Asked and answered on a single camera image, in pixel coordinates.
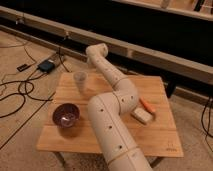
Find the black cable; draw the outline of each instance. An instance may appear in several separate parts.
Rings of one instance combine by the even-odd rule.
[[[9,45],[9,46],[0,46],[0,48],[6,49],[6,48],[15,48],[15,47],[26,46],[26,45],[29,43],[29,41],[30,41],[30,36],[29,36],[29,39],[28,39],[26,42],[22,42],[22,41],[20,41],[20,40],[18,40],[18,41],[19,41],[21,44],[18,44],[18,45]]]
[[[61,45],[59,46],[59,49],[58,49],[58,56],[59,56],[59,60],[62,64],[62,66],[64,67],[64,69],[67,71],[67,72],[70,72],[69,69],[64,65],[64,62],[62,61],[61,59]]]
[[[0,48],[6,49],[6,48],[22,47],[22,46],[24,46],[24,45],[26,45],[26,44],[27,44],[27,42],[26,42],[25,44],[20,44],[20,45],[0,46]]]
[[[9,95],[7,95],[7,96],[1,98],[0,101],[3,101],[3,100],[5,100],[5,99],[7,99],[7,98],[9,98],[9,97],[11,97],[11,96],[21,96],[21,97],[23,98],[23,102],[22,102],[21,105],[20,105],[17,109],[15,109],[13,112],[10,112],[10,113],[8,113],[8,114],[3,114],[3,115],[0,116],[0,118],[5,118],[5,117],[8,117],[8,116],[11,116],[12,114],[15,114],[16,112],[18,112],[18,111],[24,106],[24,104],[26,103],[26,97],[25,97],[25,95],[30,94],[30,93],[34,90],[34,87],[35,87],[34,84],[33,84],[32,82],[30,82],[30,81],[37,80],[37,79],[41,78],[41,77],[44,75],[44,74],[41,74],[41,75],[38,76],[38,77],[30,78],[36,71],[37,71],[37,70],[34,70],[34,71],[28,76],[28,78],[27,78],[26,80],[9,81],[9,82],[5,82],[5,83],[0,84],[0,86],[3,86],[3,85],[8,85],[8,84],[14,84],[14,83],[20,83],[20,84],[23,84],[23,83],[24,83],[26,87],[27,87],[27,84],[30,84],[30,85],[32,86],[30,90],[27,90],[27,88],[26,88],[24,93],[21,92],[21,90],[19,91],[19,88],[18,88],[18,93],[11,93],[11,94],[9,94]]]
[[[213,149],[211,147],[211,145],[209,144],[208,142],[208,137],[209,137],[209,130],[210,130],[210,124],[211,124],[211,109],[212,109],[212,106],[213,106],[213,99],[211,100],[210,102],[210,106],[209,106],[209,119],[208,119],[208,126],[207,126],[207,133],[206,133],[206,136],[205,136],[205,141],[206,141],[206,144],[208,145],[209,149],[213,152]]]
[[[63,38],[61,43],[59,44],[59,47],[58,47],[58,56],[59,56],[59,60],[61,62],[61,65],[64,67],[64,69],[67,71],[67,72],[71,72],[65,65],[64,65],[64,62],[62,61],[61,59],[61,46],[62,46],[62,43],[67,39],[67,37]]]
[[[29,52],[27,51],[26,46],[23,46],[23,47],[24,47],[24,51],[25,51],[25,53],[27,54],[27,56],[33,61],[33,63],[30,64],[30,65],[32,66],[32,65],[37,64],[37,61],[36,61],[36,60],[29,54]]]
[[[205,115],[206,109],[209,105],[210,105],[210,107],[212,107],[211,97],[209,97],[209,99],[207,100],[205,107],[203,109],[203,112],[202,112],[202,115],[201,115],[201,125],[203,127],[205,134],[207,134],[209,137],[213,138],[213,135],[209,133],[208,129],[206,129],[205,124],[204,124],[204,115]]]
[[[29,52],[27,51],[27,49],[26,49],[26,45],[27,45],[27,44],[24,44],[21,40],[19,40],[19,39],[17,38],[17,36],[15,36],[15,39],[23,44],[23,48],[24,48],[25,53],[26,53],[27,56],[33,61],[33,63],[31,64],[31,66],[37,64],[37,61],[36,61],[36,60],[29,54]]]
[[[5,145],[28,123],[28,121],[47,103],[48,101],[45,101],[41,104],[41,106],[38,107],[38,109],[30,115],[30,117],[1,145],[0,150],[2,150]]]
[[[16,72],[16,73],[14,73],[14,74],[5,74],[4,76],[3,76],[3,78],[1,79],[1,82],[2,83],[4,83],[4,79],[6,79],[6,77],[8,77],[8,76],[10,76],[10,75],[17,75],[18,74],[18,72]],[[5,90],[7,89],[7,86],[6,85],[4,85],[4,88],[1,90],[1,93],[0,93],[0,96],[2,96],[3,94],[4,94],[4,92],[5,92]]]

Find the white robotic arm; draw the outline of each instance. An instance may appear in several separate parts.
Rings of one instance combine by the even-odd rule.
[[[110,64],[105,44],[89,46],[86,54],[115,91],[99,94],[88,103],[89,120],[111,171],[151,171],[119,114],[131,112],[138,104],[134,84]]]

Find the wooden table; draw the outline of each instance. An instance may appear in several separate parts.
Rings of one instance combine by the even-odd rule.
[[[157,110],[156,119],[148,125],[141,124],[130,114],[121,116],[145,156],[183,157],[178,132],[161,78],[142,75],[129,75],[129,78],[137,86],[140,95]],[[72,74],[62,74],[37,143],[37,149],[55,152],[63,164],[65,161],[57,152],[101,153],[88,120],[86,107],[92,96],[108,91],[112,91],[112,88],[101,74],[88,74],[86,91],[83,94],[79,93]],[[52,121],[53,111],[63,103],[76,104],[80,109],[79,121],[67,129],[58,128]]]

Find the paper cup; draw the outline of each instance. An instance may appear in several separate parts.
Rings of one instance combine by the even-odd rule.
[[[85,90],[87,73],[84,71],[77,71],[73,74],[73,79],[80,93],[83,93]]]

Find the floor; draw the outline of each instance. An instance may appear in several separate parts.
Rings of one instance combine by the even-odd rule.
[[[0,47],[18,45],[20,38],[0,31]],[[40,45],[29,42],[26,49],[38,63],[54,52]],[[66,56],[65,65],[71,71],[89,70],[87,64]],[[32,60],[26,55],[23,47],[0,48],[0,78],[5,74],[16,73],[17,66],[24,63],[31,64]],[[4,81],[20,80],[26,78],[36,66],[13,76],[6,77]],[[61,73],[65,72],[60,65],[50,75],[41,80],[34,81],[35,91],[33,95],[46,99],[54,92]],[[4,95],[16,91],[17,85],[8,86]],[[12,109],[20,105],[20,97],[11,97],[5,101],[0,101],[0,115],[11,112]],[[212,171],[213,153],[204,141],[204,134],[200,125],[200,116],[203,110],[203,103],[206,97],[192,94],[188,91],[177,89],[175,94],[169,99],[171,109],[174,114],[179,136],[182,142],[183,158],[166,158],[154,170],[156,171]],[[0,148],[7,139],[30,117],[30,115],[42,104],[27,99],[25,106],[14,115],[0,119]],[[55,156],[50,152],[40,152],[36,150],[42,125],[45,121],[49,102],[44,105],[0,150],[0,170],[1,171],[103,171],[108,170],[102,155],[63,153],[68,167],[63,169]]]

